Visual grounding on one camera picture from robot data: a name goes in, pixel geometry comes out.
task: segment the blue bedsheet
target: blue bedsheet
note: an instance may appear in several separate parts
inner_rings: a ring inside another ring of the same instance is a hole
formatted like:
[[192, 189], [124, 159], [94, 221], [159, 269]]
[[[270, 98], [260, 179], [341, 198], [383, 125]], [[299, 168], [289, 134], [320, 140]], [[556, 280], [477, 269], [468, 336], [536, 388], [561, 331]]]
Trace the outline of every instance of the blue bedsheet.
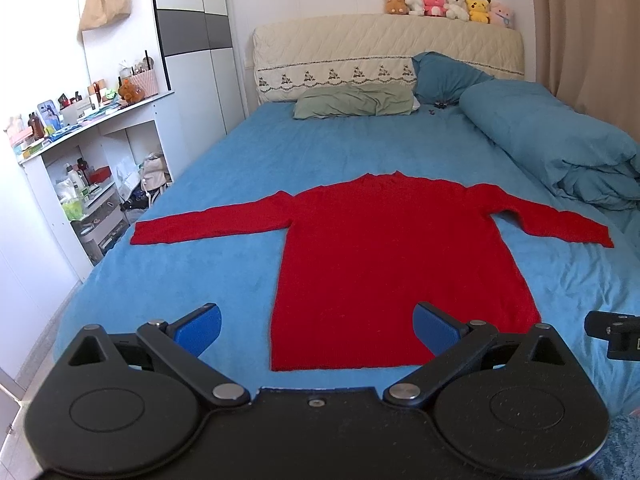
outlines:
[[[295, 121], [292, 104], [263, 105], [191, 166], [144, 219], [249, 202], [278, 190], [298, 193], [364, 173], [489, 182], [522, 198], [570, 209], [612, 226], [615, 249], [524, 234], [496, 218], [542, 319], [577, 354], [613, 412], [640, 405], [640, 367], [606, 359], [604, 342], [584, 335], [593, 309], [639, 313], [640, 260], [625, 236], [593, 206], [551, 195], [478, 130], [459, 107], [410, 116]], [[413, 368], [269, 370], [268, 328], [285, 231], [130, 246], [130, 229], [92, 272], [67, 309], [56, 354], [87, 323], [132, 332], [151, 318], [175, 320], [207, 302], [220, 306], [220, 338], [203, 361], [243, 384], [379, 391]], [[326, 291], [327, 301], [332, 291]]]

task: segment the plastic bag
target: plastic bag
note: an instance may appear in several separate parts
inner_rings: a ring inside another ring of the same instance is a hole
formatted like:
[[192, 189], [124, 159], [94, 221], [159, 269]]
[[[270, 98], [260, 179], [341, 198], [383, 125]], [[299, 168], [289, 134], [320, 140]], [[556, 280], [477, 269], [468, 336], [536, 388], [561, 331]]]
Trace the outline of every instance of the plastic bag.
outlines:
[[123, 160], [116, 166], [116, 185], [123, 201], [131, 196], [131, 192], [140, 183], [140, 173], [135, 162]]
[[68, 220], [80, 220], [84, 215], [82, 201], [78, 198], [74, 183], [70, 178], [56, 184], [56, 194]]

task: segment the handbag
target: handbag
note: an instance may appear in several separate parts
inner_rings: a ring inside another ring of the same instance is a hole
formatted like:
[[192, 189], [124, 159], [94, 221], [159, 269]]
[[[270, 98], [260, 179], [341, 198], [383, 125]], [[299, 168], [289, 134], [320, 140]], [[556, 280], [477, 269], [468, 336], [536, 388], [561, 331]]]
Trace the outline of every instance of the handbag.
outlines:
[[142, 163], [140, 188], [149, 198], [149, 207], [172, 184], [162, 153], [151, 153]]
[[131, 0], [86, 0], [80, 31], [92, 30], [124, 20], [131, 14]]

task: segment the headboard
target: headboard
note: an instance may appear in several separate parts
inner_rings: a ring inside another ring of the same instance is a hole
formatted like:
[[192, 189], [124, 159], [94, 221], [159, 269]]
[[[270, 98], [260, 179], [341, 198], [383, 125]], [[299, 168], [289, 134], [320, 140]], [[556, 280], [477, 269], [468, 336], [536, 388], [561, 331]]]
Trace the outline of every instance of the headboard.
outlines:
[[313, 86], [415, 84], [411, 58], [436, 51], [503, 79], [524, 79], [516, 30], [428, 16], [345, 14], [263, 25], [254, 32], [261, 103], [296, 100]]

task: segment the white plush toy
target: white plush toy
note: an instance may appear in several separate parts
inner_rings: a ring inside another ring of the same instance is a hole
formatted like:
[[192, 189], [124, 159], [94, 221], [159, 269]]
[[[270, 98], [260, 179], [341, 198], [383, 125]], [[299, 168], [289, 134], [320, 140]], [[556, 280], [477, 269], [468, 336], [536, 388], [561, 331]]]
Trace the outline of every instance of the white plush toy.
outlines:
[[412, 16], [424, 16], [424, 0], [404, 0]]
[[466, 12], [465, 0], [447, 0], [444, 8], [447, 11], [447, 18], [450, 20], [459, 19], [463, 22], [469, 21], [469, 13]]

